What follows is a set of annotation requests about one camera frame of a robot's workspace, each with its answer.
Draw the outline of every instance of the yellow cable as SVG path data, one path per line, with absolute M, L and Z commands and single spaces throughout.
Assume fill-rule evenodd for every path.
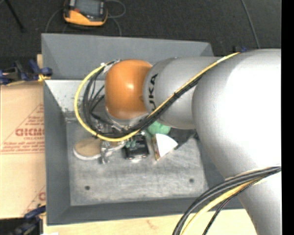
M 233 54 L 230 54 L 228 56 L 225 56 L 219 60 L 217 60 L 216 62 L 212 63 L 211 65 L 207 66 L 205 69 L 203 69 L 201 72 L 199 72 L 198 74 L 196 74 L 194 77 L 192 77 L 189 81 L 187 81 L 184 85 L 182 85 L 176 92 L 179 92 L 181 89 L 187 87 L 191 82 L 193 82 L 195 79 L 199 78 L 201 75 L 203 75 L 206 71 L 208 71 L 209 69 L 211 69 L 212 67 L 216 66 L 217 64 L 219 64 L 220 62 L 226 60 L 226 59 L 229 59 L 231 58 L 232 56 L 234 55 L 237 55 L 239 54 L 239 52 L 236 52 L 236 53 L 233 53 Z M 126 139 L 129 139 L 130 137 L 134 136 L 135 134 L 137 134 L 140 129 L 136 130 L 136 131 L 133 131 L 123 137 L 120 137 L 120 138 L 109 138 L 109 137 L 106 137 L 106 136 L 103 136 L 99 133 L 97 133 L 96 131 L 94 131 L 93 129 L 91 129 L 81 118 L 79 112 L 78 112 L 78 97 L 79 97 L 79 94 L 83 88 L 83 86 L 86 84 L 86 82 L 93 76 L 95 75 L 97 72 L 101 71 L 104 67 L 106 66 L 106 64 L 94 69 L 91 73 L 89 73 L 84 79 L 83 81 L 80 83 L 77 91 L 76 91 L 76 94 L 75 94 L 75 98 L 74 98 L 74 111 L 75 111 L 75 115 L 76 115 L 76 118 L 78 120 L 78 122 L 82 125 L 82 127 L 87 130 L 88 132 L 90 132 L 92 135 L 102 139 L 102 140 L 106 140 L 106 141 L 110 141 L 110 142 L 119 142 L 119 141 L 123 141 L 123 140 L 126 140 Z M 152 113 L 150 113 L 148 115 L 147 118 L 150 118 L 152 117 L 155 113 L 157 113 L 157 111 L 162 107 L 164 106 L 171 98 L 173 98 L 175 96 L 175 94 L 173 93 L 167 100 L 165 100 L 162 104 L 160 104 Z
M 183 84 L 180 88 L 178 88 L 176 90 L 176 92 L 179 92 L 180 90 L 182 90 L 183 88 L 187 87 L 191 82 L 193 82 L 195 79 L 199 78 L 201 75 L 203 75 L 206 71 L 210 70 L 211 68 L 213 68 L 214 66 L 216 66 L 217 64 L 223 62 L 226 59 L 231 58 L 232 56 L 235 56 L 239 54 L 239 52 L 227 55 L 217 61 L 215 61 L 214 63 L 212 63 L 211 65 L 207 66 L 205 69 L 203 69 L 202 71 L 200 71 L 199 73 L 197 73 L 195 76 L 193 76 L 190 80 L 188 80 L 185 84 Z M 160 104 L 152 113 L 149 114 L 148 118 L 151 117 L 152 115 L 154 115 L 162 106 L 164 106 L 171 98 L 174 97 L 174 93 L 171 94 L 170 97 L 168 97 L 167 100 L 165 100 L 162 104 Z
M 246 183 L 243 183 L 227 192 L 225 192 L 224 194 L 220 195 L 219 197 L 217 197 L 216 199 L 214 199 L 213 201 L 211 201 L 209 204 L 207 204 L 206 206 L 204 206 L 201 210 L 199 210 L 193 217 L 192 219 L 187 223 L 187 225 L 185 226 L 185 228 L 183 229 L 183 231 L 181 232 L 181 235 L 185 235 L 189 229 L 191 228 L 191 224 L 194 223 L 194 221 L 196 219 L 199 218 L 200 215 L 202 215 L 204 212 L 207 212 L 209 211 L 211 208 L 213 208 L 214 206 L 216 206 L 217 204 L 219 204 L 220 202 L 224 201 L 225 199 L 235 195 L 237 192 L 239 192 L 240 190 L 242 190 L 245 186 L 248 186 L 250 184 L 253 184 L 254 182 L 258 181 L 259 178 L 257 179 L 253 179 L 253 180 L 250 180 Z

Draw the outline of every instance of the electronic component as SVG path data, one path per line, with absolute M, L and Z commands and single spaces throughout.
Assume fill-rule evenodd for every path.
M 70 24 L 92 27 L 103 25 L 108 16 L 103 0 L 66 0 L 63 17 Z
M 126 159 L 141 159 L 149 155 L 146 137 L 143 134 L 135 135 L 125 144 L 124 155 Z

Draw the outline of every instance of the green object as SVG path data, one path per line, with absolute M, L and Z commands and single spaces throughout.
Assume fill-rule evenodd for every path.
M 147 128 L 147 130 L 152 135 L 155 135 L 155 134 L 165 134 L 166 135 L 170 132 L 171 127 L 163 125 L 163 124 L 155 121 Z

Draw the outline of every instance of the clamp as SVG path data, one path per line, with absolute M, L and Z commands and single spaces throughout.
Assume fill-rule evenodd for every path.
M 40 69 L 33 59 L 30 59 L 28 64 L 29 67 L 24 68 L 16 60 L 11 68 L 0 70 L 0 85 L 8 85 L 20 81 L 42 81 L 52 76 L 51 68 L 45 67 Z

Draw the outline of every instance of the cable bundle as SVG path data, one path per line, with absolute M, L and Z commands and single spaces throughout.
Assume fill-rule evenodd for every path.
M 266 177 L 269 177 L 275 173 L 278 173 L 281 171 L 281 166 L 273 166 L 268 167 L 261 170 L 254 170 L 251 172 L 246 172 L 244 174 L 240 174 L 238 176 L 235 176 L 233 178 L 230 178 L 228 180 L 225 180 L 223 183 L 209 189 L 205 193 L 203 193 L 199 198 L 197 198 L 191 206 L 186 210 L 186 212 L 183 214 L 179 222 L 177 223 L 174 232 L 172 235 L 183 235 L 186 234 L 189 226 L 193 223 L 193 221 L 199 217 L 200 214 L 203 212 L 206 212 L 210 210 L 212 207 L 217 205 L 218 203 L 222 204 L 217 209 L 215 215 L 212 217 L 210 222 L 208 223 L 203 235 L 206 235 L 210 226 L 212 225 L 213 221 L 217 217 L 218 213 L 221 211 L 221 209 L 232 199 L 234 196 L 238 195 L 248 187 L 256 184 L 257 182 L 263 180 Z M 183 229 L 189 215 L 196 210 L 199 206 L 201 206 L 204 202 L 209 201 L 210 202 L 201 208 L 195 216 L 188 222 L 188 224 Z

